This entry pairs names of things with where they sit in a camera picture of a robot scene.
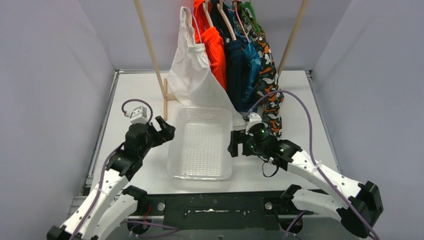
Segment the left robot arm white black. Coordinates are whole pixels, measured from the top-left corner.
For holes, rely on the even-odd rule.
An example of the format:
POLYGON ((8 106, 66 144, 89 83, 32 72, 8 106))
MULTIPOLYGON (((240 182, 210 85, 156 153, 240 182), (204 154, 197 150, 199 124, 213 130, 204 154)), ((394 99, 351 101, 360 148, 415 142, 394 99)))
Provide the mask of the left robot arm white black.
POLYGON ((133 123, 125 140, 106 158, 98 183, 78 209, 61 225, 52 226, 48 240, 104 240, 129 215, 148 207, 147 192, 128 185, 148 152, 174 139, 176 128, 161 116, 151 122, 133 123))

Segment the clear plastic basket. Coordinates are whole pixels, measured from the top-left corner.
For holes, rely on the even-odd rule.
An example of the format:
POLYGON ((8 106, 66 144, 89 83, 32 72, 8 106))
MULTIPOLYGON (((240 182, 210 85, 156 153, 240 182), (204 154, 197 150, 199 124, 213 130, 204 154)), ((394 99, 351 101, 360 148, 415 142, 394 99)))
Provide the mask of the clear plastic basket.
POLYGON ((200 181, 231 177, 233 163, 228 146, 233 122, 227 109, 180 106, 175 110, 173 126, 167 161, 171 177, 200 181))

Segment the green hanger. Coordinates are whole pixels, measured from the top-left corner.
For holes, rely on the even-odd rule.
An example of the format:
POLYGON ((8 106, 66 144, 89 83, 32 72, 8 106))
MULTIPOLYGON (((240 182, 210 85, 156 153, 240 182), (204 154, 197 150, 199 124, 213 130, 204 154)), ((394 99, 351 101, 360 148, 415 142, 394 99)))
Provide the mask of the green hanger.
POLYGON ((252 3, 250 1, 246 1, 240 2, 238 5, 248 23, 252 26, 253 30, 257 33, 258 36, 262 36, 262 31, 257 23, 256 13, 252 3))

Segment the camouflage orange grey shorts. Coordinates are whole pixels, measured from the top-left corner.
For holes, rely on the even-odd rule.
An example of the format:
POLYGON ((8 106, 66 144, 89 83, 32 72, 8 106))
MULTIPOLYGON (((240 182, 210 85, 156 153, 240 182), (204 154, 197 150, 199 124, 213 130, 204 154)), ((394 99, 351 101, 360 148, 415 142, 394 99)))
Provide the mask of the camouflage orange grey shorts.
MULTIPOLYGON (((248 35, 252 38, 253 45, 261 61, 255 88, 256 97, 254 99, 257 101, 266 94, 276 91, 280 88, 278 84, 279 76, 270 49, 270 45, 266 40, 265 31, 258 24, 260 30, 262 31, 262 36, 259 36, 253 30, 252 26, 249 24, 248 20, 243 15, 242 10, 241 17, 243 25, 247 28, 248 35)), ((262 107, 261 117, 264 122, 264 125, 274 136, 278 138, 282 134, 282 118, 280 106, 283 100, 284 95, 282 93, 274 93, 268 95, 260 102, 262 107)))

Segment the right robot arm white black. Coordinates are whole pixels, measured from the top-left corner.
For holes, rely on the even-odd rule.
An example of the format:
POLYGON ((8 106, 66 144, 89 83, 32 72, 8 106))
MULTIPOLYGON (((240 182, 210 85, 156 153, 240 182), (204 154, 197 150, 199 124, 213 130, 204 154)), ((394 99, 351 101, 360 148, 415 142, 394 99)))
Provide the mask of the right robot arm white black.
POLYGON ((271 135, 263 123, 254 124, 248 130, 232 131, 228 146, 232 157, 238 156, 238 145, 242 145, 244 156, 263 158, 323 191, 314 192, 292 184, 281 196, 285 212, 314 212, 339 221, 359 238, 379 239, 373 227, 384 207, 375 183, 361 183, 332 170, 292 141, 271 135))

